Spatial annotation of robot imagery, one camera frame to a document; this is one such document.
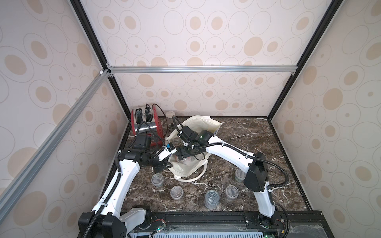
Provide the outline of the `clear seed jar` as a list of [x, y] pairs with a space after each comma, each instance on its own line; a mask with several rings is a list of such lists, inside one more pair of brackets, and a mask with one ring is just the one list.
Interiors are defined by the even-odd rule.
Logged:
[[164, 176], [160, 173], [154, 174], [151, 178], [151, 183], [155, 187], [162, 187], [164, 184]]
[[238, 188], [234, 185], [228, 185], [225, 189], [226, 198], [229, 200], [235, 200], [239, 196]]
[[171, 188], [170, 195], [174, 200], [180, 200], [184, 196], [184, 190], [181, 186]]
[[237, 169], [235, 171], [235, 181], [236, 182], [243, 182], [245, 180], [246, 175], [247, 174], [243, 170]]
[[209, 190], [206, 192], [204, 197], [204, 205], [207, 209], [215, 209], [220, 202], [220, 195], [215, 190]]

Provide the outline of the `cream canvas tote bag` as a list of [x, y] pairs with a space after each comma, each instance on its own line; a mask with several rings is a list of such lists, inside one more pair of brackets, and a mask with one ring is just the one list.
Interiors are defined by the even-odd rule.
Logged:
[[[196, 155], [186, 159], [178, 159], [175, 153], [171, 155], [168, 161], [173, 164], [169, 171], [174, 175], [174, 179], [180, 182], [194, 182], [200, 179], [207, 170], [208, 159], [211, 156], [200, 146], [207, 145], [212, 136], [217, 135], [222, 123], [212, 119], [209, 116], [192, 116], [184, 122], [173, 116], [175, 130], [169, 135], [168, 141], [173, 143], [175, 148], [180, 146], [189, 146], [196, 151]], [[183, 142], [177, 134], [184, 127], [188, 126], [195, 131], [198, 136], [193, 144]]]

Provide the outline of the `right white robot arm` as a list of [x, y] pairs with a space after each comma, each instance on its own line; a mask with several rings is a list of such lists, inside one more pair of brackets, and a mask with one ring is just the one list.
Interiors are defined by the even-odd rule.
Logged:
[[[289, 175], [282, 167], [268, 161], [261, 152], [255, 154], [244, 151], [206, 130], [197, 133], [192, 130], [185, 131], [183, 129], [177, 133], [177, 137], [183, 142], [183, 146], [177, 149], [175, 153], [178, 158], [184, 159], [207, 152], [241, 169], [246, 174], [244, 185], [254, 193], [257, 201], [260, 225], [263, 228], [271, 228], [275, 224], [278, 219], [277, 205], [273, 201], [271, 193], [274, 188], [282, 187], [289, 183]], [[284, 175], [283, 182], [269, 182], [269, 166], [281, 171]]]

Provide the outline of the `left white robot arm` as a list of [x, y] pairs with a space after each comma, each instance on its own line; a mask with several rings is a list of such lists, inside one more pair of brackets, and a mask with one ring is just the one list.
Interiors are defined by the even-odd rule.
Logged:
[[130, 186], [142, 166], [151, 166], [157, 172], [170, 168], [168, 157], [176, 150], [162, 148], [157, 154], [141, 149], [125, 149], [116, 156], [117, 170], [91, 212], [82, 213], [78, 220], [80, 238], [126, 238], [135, 228], [150, 228], [151, 211], [138, 206], [121, 214]]

